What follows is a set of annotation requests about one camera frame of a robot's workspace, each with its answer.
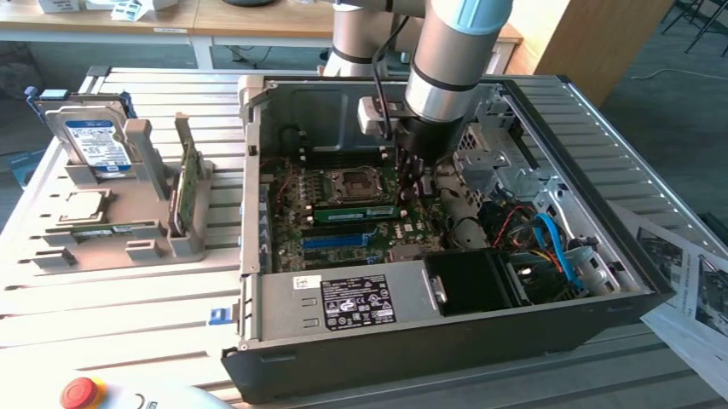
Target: hard drive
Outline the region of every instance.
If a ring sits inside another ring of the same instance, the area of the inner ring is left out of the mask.
[[[139,153],[124,136],[121,105],[66,106],[45,112],[48,126],[68,152],[70,164],[86,164],[96,177],[133,176]]]

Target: black cable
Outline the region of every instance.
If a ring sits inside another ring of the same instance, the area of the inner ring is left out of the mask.
[[[410,17],[406,16],[402,19],[402,22],[399,23],[399,26],[394,29],[394,32],[388,36],[386,42],[380,45],[379,49],[374,53],[374,56],[371,57],[371,66],[374,67],[374,86],[376,88],[376,95],[379,97],[379,105],[382,109],[382,115],[384,116],[384,139],[387,141],[391,141],[392,139],[392,132],[391,132],[391,123],[388,122],[388,105],[387,105],[387,98],[384,97],[384,89],[382,87],[382,80],[379,78],[379,70],[376,69],[376,62],[379,61],[379,56],[382,53],[387,51],[390,43],[394,41],[396,36],[399,35],[399,32],[404,28],[404,25],[407,24],[407,21],[410,21]]]
[[[239,52],[237,52],[237,49],[235,49],[233,47],[239,47],[239,46],[232,46],[232,45],[225,45],[223,46],[225,47],[229,52],[232,53],[233,57],[232,57],[232,61],[235,62],[248,62],[248,59],[244,57],[244,55],[241,55]],[[251,51],[255,46],[249,46],[248,48],[243,48],[243,47],[239,47],[243,51]]]
[[[268,47],[268,50],[264,52],[263,59],[259,62],[252,63],[252,68],[257,69],[257,64],[263,64],[264,61],[268,59],[268,55],[271,54],[272,47]]]

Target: blue pcie slot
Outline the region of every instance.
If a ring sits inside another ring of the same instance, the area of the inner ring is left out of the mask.
[[[347,234],[330,237],[311,237],[303,239],[303,249],[324,249],[331,247],[363,247],[368,242],[366,234]]]

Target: green ram module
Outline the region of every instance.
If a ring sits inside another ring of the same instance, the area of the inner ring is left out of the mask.
[[[399,206],[368,206],[351,209],[314,210],[318,223],[370,222],[399,218]]]

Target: wall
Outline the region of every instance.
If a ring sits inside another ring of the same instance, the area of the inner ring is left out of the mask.
[[[506,72],[565,74],[601,105],[670,5],[672,0],[517,0],[510,24],[525,49]]]
[[[523,42],[517,46],[507,74],[533,74],[570,0],[514,0],[509,23]]]

